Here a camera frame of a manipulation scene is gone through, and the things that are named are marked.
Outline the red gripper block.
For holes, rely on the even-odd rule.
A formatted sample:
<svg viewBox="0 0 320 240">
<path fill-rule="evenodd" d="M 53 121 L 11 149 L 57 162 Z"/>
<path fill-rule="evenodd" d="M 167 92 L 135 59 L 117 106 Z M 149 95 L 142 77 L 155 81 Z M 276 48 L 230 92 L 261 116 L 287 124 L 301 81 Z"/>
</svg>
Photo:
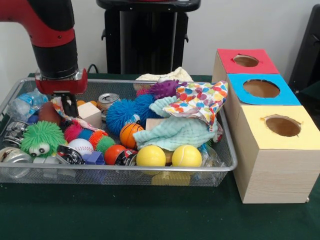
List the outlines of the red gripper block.
<svg viewBox="0 0 320 240">
<path fill-rule="evenodd" d="M 67 116 L 78 117 L 78 105 L 76 94 L 82 94 L 87 90 L 88 73 L 85 68 L 79 69 L 75 74 L 61 79 L 49 79 L 41 75 L 38 69 L 35 72 L 35 83 L 37 89 L 46 95 L 63 94 L 61 103 L 64 114 Z"/>
</svg>

